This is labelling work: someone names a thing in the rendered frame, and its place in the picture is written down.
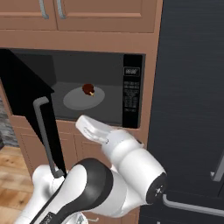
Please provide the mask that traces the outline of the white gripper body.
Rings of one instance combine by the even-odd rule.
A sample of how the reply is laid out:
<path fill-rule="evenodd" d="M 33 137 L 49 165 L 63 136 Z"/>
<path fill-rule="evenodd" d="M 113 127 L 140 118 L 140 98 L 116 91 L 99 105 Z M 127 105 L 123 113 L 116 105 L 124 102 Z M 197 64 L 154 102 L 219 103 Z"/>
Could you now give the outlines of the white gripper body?
<path fill-rule="evenodd" d="M 75 127 L 85 138 L 98 144 L 106 144 L 109 141 L 107 136 L 113 130 L 109 125 L 86 115 L 78 118 Z"/>

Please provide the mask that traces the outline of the black microwave oven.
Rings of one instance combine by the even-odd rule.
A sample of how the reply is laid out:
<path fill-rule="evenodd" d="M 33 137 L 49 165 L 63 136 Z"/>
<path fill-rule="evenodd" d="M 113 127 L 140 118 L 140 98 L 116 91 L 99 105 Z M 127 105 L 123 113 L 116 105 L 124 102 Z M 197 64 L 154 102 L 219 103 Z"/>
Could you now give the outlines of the black microwave oven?
<path fill-rule="evenodd" d="M 74 121 L 81 115 L 100 122 L 136 129 L 140 125 L 145 56 L 112 52 L 69 52 L 8 49 L 52 90 L 57 120 Z M 84 84 L 101 88 L 105 98 L 94 108 L 72 110 L 63 99 Z"/>

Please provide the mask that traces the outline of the black microwave door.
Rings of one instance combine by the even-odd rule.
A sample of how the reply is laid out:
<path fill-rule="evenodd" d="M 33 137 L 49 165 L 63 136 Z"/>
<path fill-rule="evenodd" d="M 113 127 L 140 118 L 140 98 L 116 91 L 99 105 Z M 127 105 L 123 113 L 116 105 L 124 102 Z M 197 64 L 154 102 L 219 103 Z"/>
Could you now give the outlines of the black microwave door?
<path fill-rule="evenodd" d="M 33 102 L 44 96 L 48 99 L 49 102 L 40 107 L 45 131 L 55 168 L 61 169 L 64 172 L 63 176 L 66 177 L 67 171 L 53 112 L 51 97 L 53 90 L 8 49 L 0 49 L 0 80 L 3 83 L 12 114 L 24 116 L 43 145 Z"/>

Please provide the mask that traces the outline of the grey round turntable plate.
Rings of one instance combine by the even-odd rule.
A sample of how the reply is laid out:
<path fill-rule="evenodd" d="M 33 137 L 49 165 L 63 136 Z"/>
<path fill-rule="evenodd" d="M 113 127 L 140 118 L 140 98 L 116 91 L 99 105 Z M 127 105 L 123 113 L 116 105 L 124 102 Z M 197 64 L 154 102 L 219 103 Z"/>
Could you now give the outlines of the grey round turntable plate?
<path fill-rule="evenodd" d="M 85 94 L 82 87 L 77 87 L 65 95 L 63 103 L 72 110 L 85 110 L 96 107 L 104 98 L 105 93 L 99 87 L 94 87 L 94 95 Z"/>

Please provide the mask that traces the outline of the dark red round food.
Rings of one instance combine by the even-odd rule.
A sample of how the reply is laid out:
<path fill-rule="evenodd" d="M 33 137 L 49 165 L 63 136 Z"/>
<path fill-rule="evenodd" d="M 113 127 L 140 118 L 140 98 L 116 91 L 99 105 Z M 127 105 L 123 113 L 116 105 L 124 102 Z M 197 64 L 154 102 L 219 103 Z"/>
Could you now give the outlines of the dark red round food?
<path fill-rule="evenodd" d="M 94 86 L 92 84 L 84 84 L 82 90 L 86 95 L 93 96 L 95 94 Z"/>

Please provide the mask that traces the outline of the black fridge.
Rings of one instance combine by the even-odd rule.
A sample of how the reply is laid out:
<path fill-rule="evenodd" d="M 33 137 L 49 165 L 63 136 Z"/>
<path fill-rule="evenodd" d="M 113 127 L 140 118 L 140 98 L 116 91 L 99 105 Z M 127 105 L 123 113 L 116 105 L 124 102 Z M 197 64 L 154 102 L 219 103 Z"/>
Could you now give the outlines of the black fridge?
<path fill-rule="evenodd" d="M 224 210 L 224 0 L 164 0 L 149 152 L 167 173 L 167 199 Z M 139 224 L 224 224 L 224 217 L 142 206 Z"/>

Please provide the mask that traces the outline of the brown wooden cabinet frame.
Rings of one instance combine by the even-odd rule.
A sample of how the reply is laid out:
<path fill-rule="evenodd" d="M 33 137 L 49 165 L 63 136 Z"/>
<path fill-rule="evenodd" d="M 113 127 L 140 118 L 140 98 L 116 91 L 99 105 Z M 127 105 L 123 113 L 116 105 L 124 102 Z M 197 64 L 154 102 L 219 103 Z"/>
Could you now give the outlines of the brown wooden cabinet frame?
<path fill-rule="evenodd" d="M 144 144 L 147 144 L 162 6 L 163 0 L 157 0 L 153 33 L 0 30 L 0 47 L 100 53 L 144 53 L 146 59 L 141 122 L 138 129 L 131 129 L 129 132 Z M 1 82 L 0 96 L 15 131 L 27 169 L 29 173 L 33 173 L 37 165 L 45 162 L 47 158 L 43 151 L 37 153 L 30 150 L 29 147 L 32 142 L 37 144 L 39 150 L 42 150 L 43 146 L 27 120 L 20 115 L 12 114 L 11 106 Z"/>

